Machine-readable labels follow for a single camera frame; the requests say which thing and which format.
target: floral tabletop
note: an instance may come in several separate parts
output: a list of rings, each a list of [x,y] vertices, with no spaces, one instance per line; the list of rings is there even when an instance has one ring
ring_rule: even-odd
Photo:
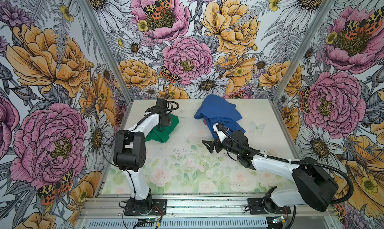
[[[168,193],[265,193],[270,187],[293,187],[293,182],[278,175],[246,169],[225,151],[210,154],[201,140],[213,140],[203,120],[193,118],[202,99],[178,100],[173,112],[179,124],[162,144],[147,141],[147,159],[142,170],[153,194]],[[267,99],[230,99],[243,116],[238,121],[253,148],[270,155],[293,158]],[[136,123],[155,100],[135,100],[126,128]],[[111,167],[102,194],[129,194],[129,178]]]

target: folded fabric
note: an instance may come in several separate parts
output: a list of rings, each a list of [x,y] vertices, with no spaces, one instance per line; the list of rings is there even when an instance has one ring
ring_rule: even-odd
[[[236,105],[228,103],[224,98],[213,94],[204,99],[194,117],[195,119],[205,119],[214,139],[217,136],[214,134],[213,125],[220,122],[233,131],[241,130],[245,132],[236,122],[242,118],[236,110]]]
[[[166,126],[166,127],[155,126],[148,133],[148,135],[145,138],[145,141],[149,141],[151,139],[161,143],[168,141],[170,133],[175,129],[177,124],[179,124],[179,118],[176,115],[170,114],[169,118],[172,122],[170,126]]]

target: blue cloth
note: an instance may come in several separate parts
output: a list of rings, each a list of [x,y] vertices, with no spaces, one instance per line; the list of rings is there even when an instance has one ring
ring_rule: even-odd
[[[236,110],[236,105],[228,103],[224,98],[213,94],[204,99],[194,117],[195,119],[205,119],[214,139],[217,139],[217,136],[214,134],[213,125],[220,122],[233,131],[241,130],[245,132],[236,122],[242,118]]]

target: white tabletop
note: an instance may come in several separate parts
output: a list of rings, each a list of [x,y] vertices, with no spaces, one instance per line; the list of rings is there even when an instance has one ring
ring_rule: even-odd
[[[153,194],[168,193],[263,193],[272,186],[292,187],[293,183],[280,176],[246,169],[230,159],[225,151],[210,154],[201,143],[213,140],[203,119],[194,115],[203,99],[179,99],[180,107],[172,112],[179,124],[166,143],[146,142],[147,160],[143,167]],[[242,115],[238,124],[246,130],[249,145],[270,155],[293,159],[267,99],[227,99],[236,104]],[[125,128],[136,124],[156,100],[135,100]],[[129,194],[127,178],[111,167],[102,194]]]

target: green cloth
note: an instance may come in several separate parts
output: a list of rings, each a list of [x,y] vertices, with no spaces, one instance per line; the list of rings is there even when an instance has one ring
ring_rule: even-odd
[[[179,118],[176,115],[170,114],[169,118],[171,120],[170,126],[166,126],[166,127],[155,126],[148,133],[147,137],[145,138],[145,141],[149,141],[151,139],[158,141],[158,142],[168,141],[170,133],[175,129],[177,124],[179,124]]]

